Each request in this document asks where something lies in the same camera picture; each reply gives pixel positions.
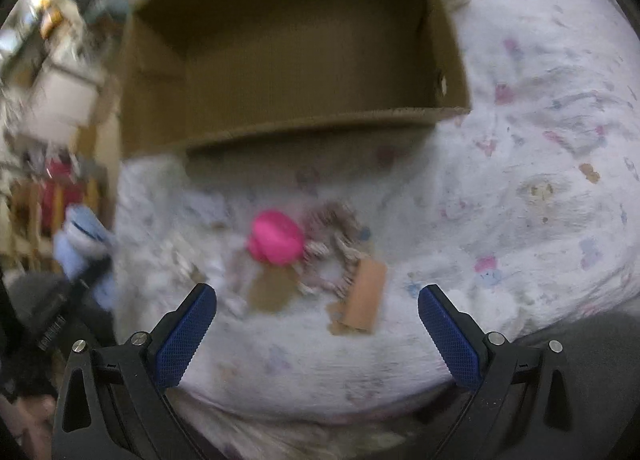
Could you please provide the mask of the light blue plush toy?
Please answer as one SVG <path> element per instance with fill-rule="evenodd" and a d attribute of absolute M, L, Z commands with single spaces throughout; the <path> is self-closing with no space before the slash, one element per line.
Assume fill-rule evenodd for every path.
<path fill-rule="evenodd" d="M 92 209 L 84 204 L 66 208 L 63 226 L 53 237 L 53 257 L 68 278 L 74 279 L 94 261 L 111 258 L 114 250 L 114 235 Z"/>

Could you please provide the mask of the brown cardboard tube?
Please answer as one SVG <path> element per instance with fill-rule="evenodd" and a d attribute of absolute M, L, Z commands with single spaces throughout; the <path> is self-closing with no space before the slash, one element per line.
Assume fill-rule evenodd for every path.
<path fill-rule="evenodd" d="M 386 272 L 386 266 L 373 258 L 360 261 L 346 298 L 326 306 L 330 318 L 328 330 L 331 334 L 371 334 L 374 331 L 382 303 Z"/>

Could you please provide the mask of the pink rubber duck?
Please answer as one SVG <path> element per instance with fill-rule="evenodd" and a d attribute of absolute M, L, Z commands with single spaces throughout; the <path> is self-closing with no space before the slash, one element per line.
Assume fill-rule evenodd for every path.
<path fill-rule="evenodd" d="M 297 262 L 304 253 L 305 236 L 291 217 L 265 210 L 252 221 L 246 247 L 254 260 L 276 266 Z"/>

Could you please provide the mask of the beige lace scrunchie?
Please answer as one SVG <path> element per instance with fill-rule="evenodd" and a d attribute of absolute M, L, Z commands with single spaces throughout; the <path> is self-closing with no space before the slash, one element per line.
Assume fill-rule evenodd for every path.
<path fill-rule="evenodd" d="M 304 295 L 319 291 L 347 298 L 360 262 L 369 256 L 361 239 L 363 226 L 352 207 L 343 201 L 328 201 L 311 208 L 302 219 L 305 238 L 298 288 Z M 321 275 L 321 265 L 337 261 L 342 268 L 337 279 Z"/>

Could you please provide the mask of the red bag on chair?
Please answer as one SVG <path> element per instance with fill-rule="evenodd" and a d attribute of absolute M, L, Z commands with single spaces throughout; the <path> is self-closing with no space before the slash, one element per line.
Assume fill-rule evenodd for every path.
<path fill-rule="evenodd" d="M 41 229 L 52 234 L 64 223 L 67 207 L 84 200 L 86 186 L 70 162 L 49 159 L 44 172 L 46 177 L 40 194 Z"/>

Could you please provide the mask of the white patterned bed quilt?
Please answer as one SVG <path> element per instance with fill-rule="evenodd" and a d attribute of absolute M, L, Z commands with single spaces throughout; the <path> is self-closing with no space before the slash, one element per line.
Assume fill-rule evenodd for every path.
<path fill-rule="evenodd" d="M 438 284 L 517 338 L 639 290 L 639 40 L 615 0 L 442 0 L 471 97 L 426 124 L 337 126 L 126 158 L 114 231 L 116 338 L 152 329 L 203 279 L 218 312 L 172 400 L 337 424 L 406 412 L 447 380 L 418 316 Z M 254 260 L 252 221 L 302 228 L 348 203 L 386 283 L 371 334 L 334 336 L 300 258 Z"/>

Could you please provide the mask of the brown cardboard box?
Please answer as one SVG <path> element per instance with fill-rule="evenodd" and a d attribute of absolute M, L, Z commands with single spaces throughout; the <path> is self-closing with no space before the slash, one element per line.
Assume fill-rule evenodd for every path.
<path fill-rule="evenodd" d="M 471 108 L 442 0 L 146 0 L 119 79 L 126 158 Z"/>

